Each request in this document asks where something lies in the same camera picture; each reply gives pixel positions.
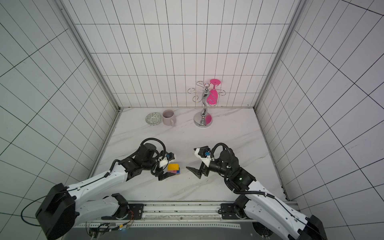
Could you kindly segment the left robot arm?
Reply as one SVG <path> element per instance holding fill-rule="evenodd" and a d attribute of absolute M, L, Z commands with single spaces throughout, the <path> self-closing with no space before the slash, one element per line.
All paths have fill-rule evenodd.
<path fill-rule="evenodd" d="M 43 202 L 35 214 L 38 226 L 48 240 L 57 240 L 72 227 L 98 218 L 138 219 L 138 211 L 132 210 L 119 193 L 99 200 L 93 198 L 131 180 L 142 171 L 150 171 L 159 181 L 171 177 L 174 173 L 165 172 L 165 168 L 175 158 L 175 154 L 167 152 L 160 140 L 147 138 L 134 153 L 122 160 L 114 160 L 106 172 L 77 184 L 52 187 L 46 196 L 41 197 Z"/>

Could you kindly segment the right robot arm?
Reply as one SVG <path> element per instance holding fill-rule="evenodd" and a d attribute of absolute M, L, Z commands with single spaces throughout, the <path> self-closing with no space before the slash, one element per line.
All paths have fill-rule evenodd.
<path fill-rule="evenodd" d="M 239 165 L 233 150 L 224 143 L 195 148 L 195 156 L 202 162 L 199 169 L 188 167 L 195 176 L 215 172 L 223 177 L 229 190 L 238 195 L 234 211 L 239 219 L 253 219 L 283 240 L 325 240 L 322 221 L 289 207 L 268 191 L 257 179 Z"/>

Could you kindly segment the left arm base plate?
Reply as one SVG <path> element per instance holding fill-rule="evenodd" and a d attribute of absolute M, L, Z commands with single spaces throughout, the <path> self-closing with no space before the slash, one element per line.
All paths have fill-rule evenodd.
<path fill-rule="evenodd" d="M 122 220 L 141 220 L 144 212 L 144 204 L 127 204 L 124 206 Z"/>

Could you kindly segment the yellow curved lego piece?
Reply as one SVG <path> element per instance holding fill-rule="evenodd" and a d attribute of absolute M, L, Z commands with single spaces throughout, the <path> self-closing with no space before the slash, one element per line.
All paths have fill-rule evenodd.
<path fill-rule="evenodd" d="M 167 170 L 171 172 L 177 172 L 180 170 L 180 166 L 179 164 L 169 164 Z"/>

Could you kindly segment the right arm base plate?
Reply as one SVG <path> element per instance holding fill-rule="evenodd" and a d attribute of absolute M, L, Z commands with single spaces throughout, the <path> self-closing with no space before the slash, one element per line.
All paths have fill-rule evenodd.
<path fill-rule="evenodd" d="M 223 220 L 245 220 L 249 219 L 244 210 L 235 204 L 221 204 L 218 214 Z"/>

